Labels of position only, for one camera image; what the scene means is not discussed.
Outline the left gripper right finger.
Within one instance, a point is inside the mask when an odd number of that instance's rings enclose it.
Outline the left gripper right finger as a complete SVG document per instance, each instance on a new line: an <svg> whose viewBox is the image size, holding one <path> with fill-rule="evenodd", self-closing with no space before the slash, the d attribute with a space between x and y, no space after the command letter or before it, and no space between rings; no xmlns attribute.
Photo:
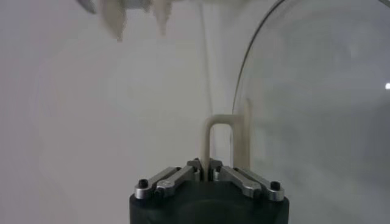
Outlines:
<svg viewBox="0 0 390 224"><path fill-rule="evenodd" d="M208 176L210 181L226 181L234 184L243 195L250 198L283 201L285 197L280 182L268 181L248 169L224 166L219 160L210 159Z"/></svg>

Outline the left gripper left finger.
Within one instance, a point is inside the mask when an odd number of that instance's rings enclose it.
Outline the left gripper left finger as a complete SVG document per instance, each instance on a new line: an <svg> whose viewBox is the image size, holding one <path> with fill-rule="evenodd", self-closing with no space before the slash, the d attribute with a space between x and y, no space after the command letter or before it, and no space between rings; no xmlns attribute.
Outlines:
<svg viewBox="0 0 390 224"><path fill-rule="evenodd" d="M138 200L166 198L173 196L184 182L202 179L203 168L200 160L195 158L183 167L167 167L149 179L140 179L134 188L133 196Z"/></svg>

